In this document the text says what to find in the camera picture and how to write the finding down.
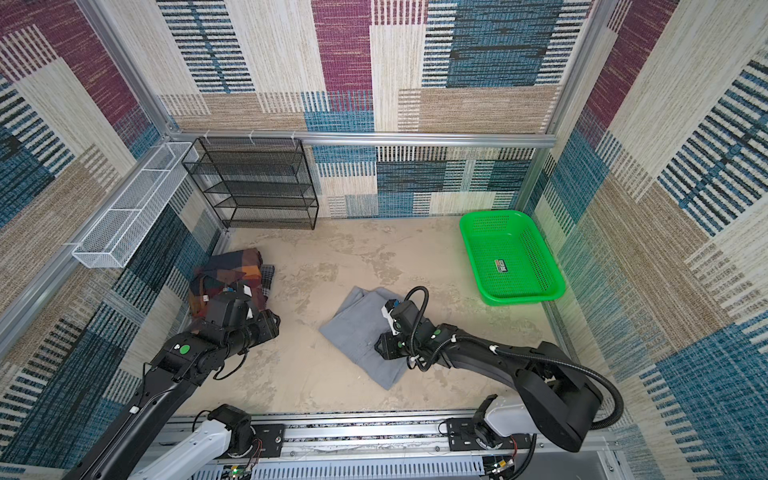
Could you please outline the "grey long sleeve shirt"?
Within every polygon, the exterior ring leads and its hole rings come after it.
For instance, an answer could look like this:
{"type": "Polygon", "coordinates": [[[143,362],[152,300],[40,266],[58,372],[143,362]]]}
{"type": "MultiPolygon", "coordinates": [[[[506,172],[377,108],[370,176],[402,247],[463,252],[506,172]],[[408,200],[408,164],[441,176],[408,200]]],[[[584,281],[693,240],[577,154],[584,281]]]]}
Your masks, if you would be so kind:
{"type": "Polygon", "coordinates": [[[375,350],[382,333],[391,332],[382,308],[403,297],[385,288],[353,287],[336,314],[319,331],[380,387],[390,390],[405,374],[404,358],[385,360],[375,350]]]}

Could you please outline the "green plastic basket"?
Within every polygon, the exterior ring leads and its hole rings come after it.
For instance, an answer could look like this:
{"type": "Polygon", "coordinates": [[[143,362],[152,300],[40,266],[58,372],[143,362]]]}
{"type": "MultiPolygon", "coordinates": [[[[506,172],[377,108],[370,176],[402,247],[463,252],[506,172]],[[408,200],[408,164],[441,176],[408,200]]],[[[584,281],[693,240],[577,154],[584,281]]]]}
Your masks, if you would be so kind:
{"type": "Polygon", "coordinates": [[[482,300],[490,306],[562,297],[565,279],[534,221],[516,210],[463,215],[459,222],[482,300]]]}

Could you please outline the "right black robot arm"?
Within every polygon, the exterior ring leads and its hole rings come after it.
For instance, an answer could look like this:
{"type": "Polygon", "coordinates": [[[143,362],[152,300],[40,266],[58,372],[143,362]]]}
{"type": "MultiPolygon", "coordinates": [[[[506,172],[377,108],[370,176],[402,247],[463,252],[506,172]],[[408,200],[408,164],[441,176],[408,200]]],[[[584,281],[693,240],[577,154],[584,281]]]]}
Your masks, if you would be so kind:
{"type": "Polygon", "coordinates": [[[386,301],[381,314],[389,330],[375,350],[385,360],[404,358],[409,368],[434,365],[463,369],[513,388],[532,429],[559,448],[577,452],[589,431],[606,428],[622,414],[614,385],[576,364],[550,342],[538,347],[497,344],[450,324],[433,325],[424,310],[406,299],[386,301]]]}

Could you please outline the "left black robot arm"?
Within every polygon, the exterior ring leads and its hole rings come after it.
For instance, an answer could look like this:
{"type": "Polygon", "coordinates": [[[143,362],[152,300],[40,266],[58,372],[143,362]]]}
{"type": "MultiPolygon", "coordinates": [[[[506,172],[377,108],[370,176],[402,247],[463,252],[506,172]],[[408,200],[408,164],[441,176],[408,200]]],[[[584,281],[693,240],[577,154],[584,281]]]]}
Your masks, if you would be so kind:
{"type": "Polygon", "coordinates": [[[140,388],[67,479],[127,479],[167,421],[214,371],[236,354],[279,335],[280,317],[251,297],[225,291],[204,319],[168,340],[149,363],[140,388]]]}

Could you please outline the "folded plaid flannel shirt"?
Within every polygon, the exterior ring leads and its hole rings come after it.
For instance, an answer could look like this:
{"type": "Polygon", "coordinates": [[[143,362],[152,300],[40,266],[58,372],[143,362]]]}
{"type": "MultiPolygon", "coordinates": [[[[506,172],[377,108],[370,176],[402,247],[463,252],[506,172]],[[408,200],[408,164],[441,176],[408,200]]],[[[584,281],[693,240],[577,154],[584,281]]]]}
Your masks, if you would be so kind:
{"type": "Polygon", "coordinates": [[[253,299],[255,307],[266,309],[267,297],[263,291],[263,259],[256,248],[227,252],[211,256],[198,267],[189,282],[188,304],[193,318],[204,318],[208,304],[226,288],[246,286],[245,292],[253,299]]]}

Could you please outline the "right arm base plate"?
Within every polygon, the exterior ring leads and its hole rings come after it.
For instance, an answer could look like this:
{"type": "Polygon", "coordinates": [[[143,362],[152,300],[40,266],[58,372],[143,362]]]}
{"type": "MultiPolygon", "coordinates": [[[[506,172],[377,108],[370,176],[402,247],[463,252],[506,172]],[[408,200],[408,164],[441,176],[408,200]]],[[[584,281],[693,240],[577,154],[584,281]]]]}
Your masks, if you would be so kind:
{"type": "Polygon", "coordinates": [[[443,420],[438,432],[448,439],[451,451],[528,449],[532,443],[531,434],[502,437],[484,422],[475,422],[472,418],[443,420]]]}

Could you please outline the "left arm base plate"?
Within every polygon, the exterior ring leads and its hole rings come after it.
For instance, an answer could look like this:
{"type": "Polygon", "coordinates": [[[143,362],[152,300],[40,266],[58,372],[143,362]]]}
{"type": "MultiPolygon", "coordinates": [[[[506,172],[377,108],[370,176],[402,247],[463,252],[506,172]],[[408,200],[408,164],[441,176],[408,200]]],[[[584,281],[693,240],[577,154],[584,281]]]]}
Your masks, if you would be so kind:
{"type": "Polygon", "coordinates": [[[251,460],[279,458],[282,453],[285,424],[253,424],[254,450],[250,454],[251,460]]]}

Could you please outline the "aluminium front rail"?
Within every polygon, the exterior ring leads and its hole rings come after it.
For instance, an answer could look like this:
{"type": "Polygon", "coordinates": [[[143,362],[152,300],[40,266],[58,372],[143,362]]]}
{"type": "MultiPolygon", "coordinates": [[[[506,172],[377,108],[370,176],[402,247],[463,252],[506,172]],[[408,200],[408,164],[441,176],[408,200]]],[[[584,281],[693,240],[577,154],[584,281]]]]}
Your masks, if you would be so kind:
{"type": "Polygon", "coordinates": [[[472,412],[459,410],[347,412],[318,414],[265,414],[251,417],[253,424],[285,424],[284,443],[279,458],[261,459],[260,469],[311,464],[408,464],[417,462],[469,462],[484,457],[513,457],[517,462],[533,450],[535,455],[559,455],[566,459],[597,456],[605,459],[619,449],[610,432],[591,432],[581,450],[567,452],[542,434],[535,435],[525,425],[515,434],[531,434],[528,449],[451,451],[448,439],[438,425],[448,418],[472,418],[472,412]]]}

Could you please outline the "aluminium rail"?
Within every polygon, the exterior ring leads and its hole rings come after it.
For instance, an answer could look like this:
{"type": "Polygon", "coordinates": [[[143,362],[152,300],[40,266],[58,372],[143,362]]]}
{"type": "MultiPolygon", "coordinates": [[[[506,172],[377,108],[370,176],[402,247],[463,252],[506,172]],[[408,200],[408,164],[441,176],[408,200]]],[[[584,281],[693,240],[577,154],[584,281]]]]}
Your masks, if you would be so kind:
{"type": "Polygon", "coordinates": [[[376,132],[310,132],[310,131],[194,131],[172,132],[174,141],[192,141],[195,138],[245,138],[301,140],[311,146],[435,146],[435,147],[492,147],[549,149],[556,137],[547,134],[441,134],[441,133],[376,133],[376,132]]]}
{"type": "Polygon", "coordinates": [[[535,435],[525,425],[515,434],[531,434],[528,449],[451,451],[448,439],[438,425],[448,418],[472,418],[472,412],[459,410],[347,412],[318,414],[265,414],[251,417],[253,424],[285,424],[284,443],[279,458],[261,459],[260,469],[311,464],[408,464],[417,462],[469,462],[484,457],[513,457],[517,462],[533,450],[535,455],[559,455],[566,459],[597,456],[605,459],[619,449],[610,432],[591,432],[581,450],[567,452],[542,434],[535,435]]]}

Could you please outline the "aluminium back rail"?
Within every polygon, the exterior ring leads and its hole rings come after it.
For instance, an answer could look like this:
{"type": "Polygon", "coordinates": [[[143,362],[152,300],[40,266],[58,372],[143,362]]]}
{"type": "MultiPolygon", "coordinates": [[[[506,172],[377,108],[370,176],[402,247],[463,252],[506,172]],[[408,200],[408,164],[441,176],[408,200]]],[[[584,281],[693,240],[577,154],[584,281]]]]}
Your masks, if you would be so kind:
{"type": "Polygon", "coordinates": [[[492,147],[549,149],[556,137],[547,134],[441,134],[441,133],[376,133],[376,132],[310,132],[310,131],[194,131],[172,132],[174,141],[192,141],[195,138],[245,138],[301,140],[311,146],[435,146],[435,147],[492,147]]]}

